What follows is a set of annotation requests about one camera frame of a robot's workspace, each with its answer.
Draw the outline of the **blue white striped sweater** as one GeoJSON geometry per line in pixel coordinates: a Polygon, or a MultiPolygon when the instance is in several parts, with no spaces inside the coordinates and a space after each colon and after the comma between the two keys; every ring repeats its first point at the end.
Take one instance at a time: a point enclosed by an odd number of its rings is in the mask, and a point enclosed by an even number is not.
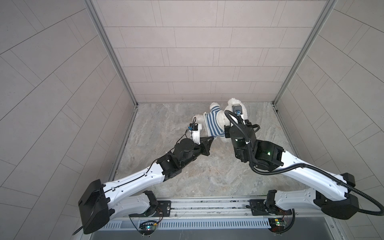
{"type": "Polygon", "coordinates": [[[218,103],[210,105],[210,112],[204,113],[204,120],[209,137],[224,137],[225,129],[219,124],[217,117],[224,112],[218,103]]]}

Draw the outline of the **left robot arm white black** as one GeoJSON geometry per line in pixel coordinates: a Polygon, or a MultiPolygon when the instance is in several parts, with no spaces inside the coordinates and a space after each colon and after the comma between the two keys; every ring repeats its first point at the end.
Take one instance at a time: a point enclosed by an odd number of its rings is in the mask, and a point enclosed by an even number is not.
{"type": "Polygon", "coordinates": [[[135,174],[112,182],[102,183],[100,179],[91,182],[78,201],[80,229],[87,235],[123,215],[148,217],[155,213],[158,201],[147,188],[176,177],[200,155],[209,156],[214,139],[203,137],[199,144],[182,139],[173,151],[135,174]]]}

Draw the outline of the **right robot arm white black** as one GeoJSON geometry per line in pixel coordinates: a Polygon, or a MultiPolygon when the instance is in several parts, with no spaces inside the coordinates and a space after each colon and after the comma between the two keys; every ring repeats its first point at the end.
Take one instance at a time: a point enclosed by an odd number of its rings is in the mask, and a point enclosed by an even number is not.
{"type": "Polygon", "coordinates": [[[225,137],[231,139],[236,158],[249,163],[251,170],[259,175],[285,175],[308,186],[300,191],[270,190],[264,202],[267,213],[278,215],[284,211],[292,213],[294,209],[313,209],[348,220],[359,211],[357,197],[344,187],[354,181],[352,175],[323,171],[274,143],[259,141],[256,129],[258,126],[251,124],[225,127],[225,137]]]}

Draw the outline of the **right green circuit board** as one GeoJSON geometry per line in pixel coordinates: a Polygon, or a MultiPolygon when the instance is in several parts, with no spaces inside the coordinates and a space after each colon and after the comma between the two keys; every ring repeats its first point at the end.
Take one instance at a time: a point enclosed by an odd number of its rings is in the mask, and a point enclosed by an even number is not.
{"type": "Polygon", "coordinates": [[[269,218],[268,219],[272,233],[282,232],[289,224],[282,218],[269,218]]]}

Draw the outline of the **green circuit board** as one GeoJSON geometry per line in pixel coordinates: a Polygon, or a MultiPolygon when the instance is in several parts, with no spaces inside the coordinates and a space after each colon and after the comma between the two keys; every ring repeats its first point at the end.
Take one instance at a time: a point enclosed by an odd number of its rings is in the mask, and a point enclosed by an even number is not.
{"type": "Polygon", "coordinates": [[[272,233],[282,232],[289,224],[282,218],[269,218],[268,219],[272,233]]]}
{"type": "Polygon", "coordinates": [[[139,225],[139,232],[144,236],[149,236],[155,232],[159,223],[157,221],[146,221],[139,225]]]}

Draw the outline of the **left green circuit board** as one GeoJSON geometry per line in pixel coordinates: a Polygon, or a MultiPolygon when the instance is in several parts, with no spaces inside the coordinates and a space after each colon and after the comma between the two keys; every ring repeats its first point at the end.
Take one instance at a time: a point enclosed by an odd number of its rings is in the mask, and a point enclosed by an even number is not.
{"type": "Polygon", "coordinates": [[[144,236],[149,236],[155,232],[159,223],[157,221],[146,221],[139,225],[139,232],[144,236]]]}

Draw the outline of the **right corner aluminium profile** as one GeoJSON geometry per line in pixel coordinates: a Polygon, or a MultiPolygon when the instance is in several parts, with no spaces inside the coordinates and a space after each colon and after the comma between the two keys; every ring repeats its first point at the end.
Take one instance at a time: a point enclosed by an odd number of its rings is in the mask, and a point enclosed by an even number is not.
{"type": "Polygon", "coordinates": [[[295,76],[297,70],[299,69],[300,65],[302,64],[304,58],[307,56],[309,50],[311,49],[313,43],[315,42],[317,36],[319,35],[321,29],[323,28],[324,24],[326,23],[329,15],[331,14],[331,12],[334,9],[334,6],[336,5],[337,2],[338,2],[337,0],[326,1],[326,4],[323,7],[318,19],[316,20],[309,36],[307,37],[304,46],[302,47],[301,51],[299,52],[298,57],[296,58],[294,64],[292,65],[289,73],[287,74],[286,79],[283,82],[282,87],[279,90],[276,98],[272,102],[275,108],[277,107],[277,104],[279,103],[284,92],[288,88],[289,83],[291,82],[291,80],[295,76]]]}

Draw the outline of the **corner aluminium profile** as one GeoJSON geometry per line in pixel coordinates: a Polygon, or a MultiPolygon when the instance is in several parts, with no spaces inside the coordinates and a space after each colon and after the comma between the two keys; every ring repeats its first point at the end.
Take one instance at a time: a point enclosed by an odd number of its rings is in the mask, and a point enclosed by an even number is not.
{"type": "Polygon", "coordinates": [[[331,14],[331,12],[334,9],[334,6],[336,5],[337,2],[338,2],[337,0],[326,1],[326,4],[323,7],[318,19],[316,20],[309,36],[307,37],[304,46],[302,47],[301,51],[299,52],[298,57],[296,58],[294,64],[292,65],[289,73],[287,74],[286,79],[283,82],[282,87],[279,90],[276,98],[272,102],[275,108],[277,107],[277,104],[279,103],[284,92],[288,88],[289,83],[291,82],[291,80],[295,76],[297,70],[299,69],[300,65],[302,64],[304,58],[307,56],[309,50],[311,49],[313,43],[315,42],[317,36],[319,35],[321,29],[323,28],[324,24],[326,23],[329,15],[331,14]]]}
{"type": "Polygon", "coordinates": [[[104,45],[104,47],[105,47],[105,49],[106,49],[110,59],[111,59],[111,62],[113,64],[115,70],[117,71],[117,74],[119,75],[119,77],[121,78],[125,88],[127,89],[128,94],[129,94],[129,96],[130,96],[130,98],[131,98],[135,108],[137,108],[138,107],[138,102],[137,102],[137,100],[136,100],[136,98],[134,96],[134,93],[133,93],[131,87],[129,86],[129,82],[128,82],[127,78],[126,78],[126,75],[125,75],[125,73],[124,73],[124,71],[122,69],[121,64],[119,63],[117,55],[116,55],[116,53],[115,53],[115,51],[113,49],[113,46],[111,45],[111,42],[110,42],[110,40],[109,40],[109,38],[107,36],[107,32],[106,32],[106,30],[105,30],[105,28],[104,28],[104,26],[103,26],[103,24],[101,22],[101,19],[100,19],[98,13],[97,13],[97,10],[95,8],[95,5],[94,5],[93,1],[91,1],[91,0],[84,0],[84,5],[85,5],[85,8],[86,8],[86,10],[88,11],[88,13],[90,15],[90,18],[91,18],[91,20],[92,20],[92,22],[93,22],[93,24],[94,24],[94,26],[96,28],[96,31],[98,32],[98,34],[99,34],[99,36],[101,38],[101,41],[102,41],[102,43],[103,43],[103,45],[104,45]]]}

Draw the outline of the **left corner aluminium profile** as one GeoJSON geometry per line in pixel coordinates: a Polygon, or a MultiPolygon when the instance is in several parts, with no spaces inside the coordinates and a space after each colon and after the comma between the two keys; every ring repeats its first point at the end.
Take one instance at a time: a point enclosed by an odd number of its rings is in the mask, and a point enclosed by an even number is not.
{"type": "Polygon", "coordinates": [[[94,24],[94,26],[96,28],[96,31],[98,32],[98,34],[99,34],[99,36],[101,38],[101,41],[102,41],[102,43],[103,43],[103,45],[104,45],[104,47],[105,47],[105,49],[106,49],[110,59],[111,59],[111,62],[113,64],[115,70],[117,71],[117,74],[119,75],[119,77],[121,78],[125,88],[127,89],[128,94],[129,94],[129,96],[130,96],[130,98],[131,98],[135,108],[137,108],[138,107],[138,102],[137,102],[137,100],[136,100],[136,98],[134,96],[134,93],[133,93],[131,87],[129,86],[129,82],[128,82],[127,78],[126,78],[126,75],[125,75],[125,73],[124,73],[124,71],[122,69],[121,64],[119,63],[117,55],[116,55],[116,53],[115,53],[115,51],[113,49],[113,46],[111,45],[111,42],[110,42],[110,40],[109,40],[109,38],[107,36],[107,32],[106,32],[106,30],[105,30],[105,28],[104,28],[104,26],[103,26],[103,24],[101,22],[101,19],[100,19],[98,13],[97,13],[97,10],[95,8],[95,5],[94,5],[93,1],[91,1],[91,0],[84,0],[84,5],[85,5],[85,8],[86,8],[86,10],[88,11],[88,13],[90,15],[90,18],[91,18],[91,20],[92,20],[92,22],[93,22],[93,24],[94,24]]]}

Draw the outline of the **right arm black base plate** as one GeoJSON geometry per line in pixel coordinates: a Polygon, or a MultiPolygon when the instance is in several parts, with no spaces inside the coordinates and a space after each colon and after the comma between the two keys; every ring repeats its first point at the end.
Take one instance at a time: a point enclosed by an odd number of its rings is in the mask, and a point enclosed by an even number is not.
{"type": "Polygon", "coordinates": [[[267,200],[250,200],[246,208],[251,210],[253,216],[292,215],[291,210],[284,211],[275,204],[268,203],[267,200]]]}

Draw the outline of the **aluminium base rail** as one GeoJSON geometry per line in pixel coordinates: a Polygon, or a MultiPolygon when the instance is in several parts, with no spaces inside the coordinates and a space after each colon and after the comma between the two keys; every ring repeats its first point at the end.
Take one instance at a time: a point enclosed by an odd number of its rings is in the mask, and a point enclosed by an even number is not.
{"type": "Polygon", "coordinates": [[[143,214],[150,204],[156,205],[159,201],[171,201],[170,216],[164,218],[252,218],[256,216],[253,216],[251,210],[246,208],[250,200],[266,200],[266,198],[251,196],[155,199],[154,195],[140,194],[125,198],[116,204],[104,201],[102,205],[97,205],[88,216],[93,222],[106,224],[110,220],[128,218],[131,214],[143,214]]]}

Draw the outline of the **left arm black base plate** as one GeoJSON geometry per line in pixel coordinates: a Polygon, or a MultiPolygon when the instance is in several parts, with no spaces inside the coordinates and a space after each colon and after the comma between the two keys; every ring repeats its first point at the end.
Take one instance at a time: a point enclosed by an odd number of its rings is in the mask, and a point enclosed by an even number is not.
{"type": "Polygon", "coordinates": [[[171,201],[159,201],[157,204],[150,204],[150,207],[143,214],[131,214],[130,217],[159,218],[169,217],[171,201]]]}

